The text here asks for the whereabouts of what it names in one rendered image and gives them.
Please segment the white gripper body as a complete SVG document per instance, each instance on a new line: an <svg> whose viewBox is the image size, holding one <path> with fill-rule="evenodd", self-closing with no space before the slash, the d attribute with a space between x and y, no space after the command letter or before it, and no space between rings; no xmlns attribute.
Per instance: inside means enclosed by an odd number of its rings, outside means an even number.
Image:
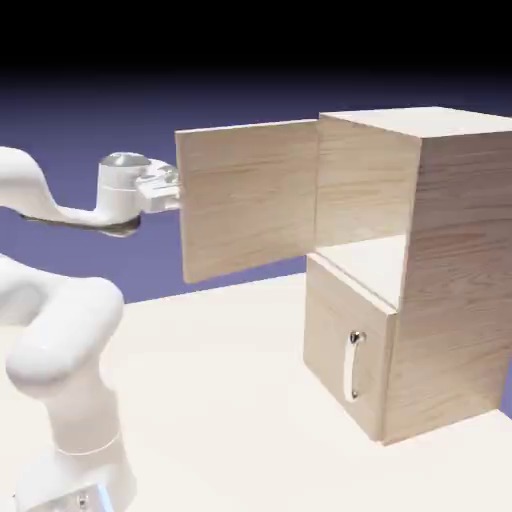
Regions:
<svg viewBox="0 0 512 512"><path fill-rule="evenodd" d="M144 213L162 213L180 208L179 186L156 186L139 188L140 209Z"/></svg>

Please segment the light wood cabinet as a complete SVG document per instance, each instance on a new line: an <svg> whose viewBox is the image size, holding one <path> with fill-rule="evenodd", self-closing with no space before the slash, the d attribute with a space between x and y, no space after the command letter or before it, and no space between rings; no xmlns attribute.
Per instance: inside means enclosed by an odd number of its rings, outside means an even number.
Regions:
<svg viewBox="0 0 512 512"><path fill-rule="evenodd" d="M496 409L512 359L512 117L321 114L312 254L397 311L377 442Z"/></svg>

